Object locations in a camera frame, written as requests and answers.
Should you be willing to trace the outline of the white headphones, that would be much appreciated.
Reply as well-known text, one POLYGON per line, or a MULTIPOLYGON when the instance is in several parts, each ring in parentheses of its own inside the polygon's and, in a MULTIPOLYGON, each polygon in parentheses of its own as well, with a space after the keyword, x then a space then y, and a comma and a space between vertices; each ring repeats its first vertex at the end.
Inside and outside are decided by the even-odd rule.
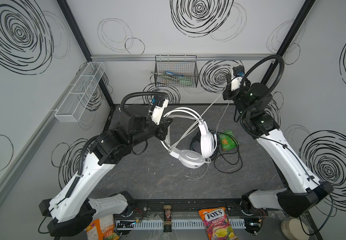
POLYGON ((195 122, 193 125, 183 134, 180 140, 186 138, 193 131, 198 130, 195 136, 193 136, 190 147, 188 149, 180 150, 177 148, 179 141, 175 144, 171 143, 170 127, 166 138, 161 141, 163 147, 169 152, 170 156, 179 160, 181 164, 190 169, 197 169, 204 164, 211 163, 211 156, 214 155, 216 148, 218 147, 216 134, 213 134, 207 122, 202 116, 195 110, 187 107, 178 107, 164 115, 165 118, 174 119, 190 119, 195 122))

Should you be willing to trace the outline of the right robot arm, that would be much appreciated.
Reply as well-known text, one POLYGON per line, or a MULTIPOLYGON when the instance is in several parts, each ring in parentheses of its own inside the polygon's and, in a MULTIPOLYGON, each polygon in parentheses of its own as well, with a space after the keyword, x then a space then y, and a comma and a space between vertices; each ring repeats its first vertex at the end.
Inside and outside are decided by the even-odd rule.
POLYGON ((252 190, 242 196, 241 209, 252 216, 261 209, 282 210, 294 218, 300 218, 326 197, 330 197, 333 187, 322 181, 306 166, 287 143, 277 122, 265 109, 272 100, 272 91, 279 84, 285 63, 279 55, 269 55, 247 72, 241 65, 227 75, 227 85, 223 91, 224 100, 232 101, 235 108, 234 121, 256 140, 270 155, 285 178, 286 187, 280 190, 252 190), (248 76, 263 63, 273 60, 279 64, 277 76, 270 87, 263 83, 251 83, 248 76))

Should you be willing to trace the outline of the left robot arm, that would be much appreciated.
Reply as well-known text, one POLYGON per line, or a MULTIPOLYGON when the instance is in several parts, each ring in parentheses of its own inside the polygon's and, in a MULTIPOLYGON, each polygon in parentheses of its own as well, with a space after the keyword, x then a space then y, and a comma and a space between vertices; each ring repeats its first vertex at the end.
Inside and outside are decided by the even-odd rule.
POLYGON ((90 138, 81 149, 77 172, 54 198, 40 203, 42 215, 51 218, 47 234, 56 240, 72 237, 99 218, 133 214, 135 200, 126 191, 101 199, 89 195, 123 157, 135 154, 136 145, 153 137, 165 139, 172 123, 163 117, 168 103, 169 95, 156 91, 131 93, 122 99, 118 126, 90 138))

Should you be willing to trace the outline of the black headphones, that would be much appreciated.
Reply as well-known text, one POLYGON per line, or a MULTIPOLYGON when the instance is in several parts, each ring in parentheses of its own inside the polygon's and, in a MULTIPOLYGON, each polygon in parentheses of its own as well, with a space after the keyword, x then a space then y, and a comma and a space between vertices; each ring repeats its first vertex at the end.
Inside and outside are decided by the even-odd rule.
MULTIPOLYGON (((214 151, 210 156, 211 159, 214 159, 219 153, 219 144, 217 142, 218 138, 214 140, 214 151)), ((190 150, 201 153, 201 132, 197 131, 196 135, 192 138, 190 143, 190 150)))

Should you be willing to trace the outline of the green snack packet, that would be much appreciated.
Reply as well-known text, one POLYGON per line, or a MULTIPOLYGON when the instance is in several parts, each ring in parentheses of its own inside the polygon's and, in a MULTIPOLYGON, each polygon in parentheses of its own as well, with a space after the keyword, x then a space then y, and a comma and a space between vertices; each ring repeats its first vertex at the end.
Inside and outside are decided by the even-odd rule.
POLYGON ((239 145, 231 130, 218 133, 218 136, 220 137, 220 144, 223 151, 233 150, 239 145))

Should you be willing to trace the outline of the small dark spice bottle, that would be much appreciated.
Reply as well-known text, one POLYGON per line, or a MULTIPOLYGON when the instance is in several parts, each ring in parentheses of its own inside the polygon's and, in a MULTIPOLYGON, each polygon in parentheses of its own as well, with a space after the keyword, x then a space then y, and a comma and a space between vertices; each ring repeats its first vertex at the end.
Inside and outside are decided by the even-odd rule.
POLYGON ((163 232, 172 232, 172 206, 164 205, 164 222, 163 222, 163 232))

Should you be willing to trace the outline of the Fox's fruits candy bag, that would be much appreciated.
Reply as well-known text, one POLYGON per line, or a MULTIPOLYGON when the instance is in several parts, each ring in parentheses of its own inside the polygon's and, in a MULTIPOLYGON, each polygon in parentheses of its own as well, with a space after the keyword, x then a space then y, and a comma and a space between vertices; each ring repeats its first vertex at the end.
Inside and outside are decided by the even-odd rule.
POLYGON ((225 207, 203 209, 199 215, 206 228, 209 240, 238 240, 225 213, 225 207))

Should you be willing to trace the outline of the orange snack bag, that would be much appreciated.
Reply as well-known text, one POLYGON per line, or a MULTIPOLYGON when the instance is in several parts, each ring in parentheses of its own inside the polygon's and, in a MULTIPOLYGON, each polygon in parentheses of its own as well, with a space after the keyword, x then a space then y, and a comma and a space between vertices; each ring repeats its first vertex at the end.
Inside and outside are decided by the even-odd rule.
POLYGON ((113 215, 94 220, 86 228, 88 240, 119 240, 113 215))

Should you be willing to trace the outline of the clear acrylic wall shelf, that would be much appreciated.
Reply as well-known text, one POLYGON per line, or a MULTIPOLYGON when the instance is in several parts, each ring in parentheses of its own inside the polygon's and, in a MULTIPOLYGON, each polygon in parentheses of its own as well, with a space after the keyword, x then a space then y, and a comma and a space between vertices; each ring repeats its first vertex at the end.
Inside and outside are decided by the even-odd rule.
POLYGON ((71 89, 55 113, 59 122, 79 122, 105 69, 102 62, 82 64, 76 74, 76 79, 73 80, 71 89))

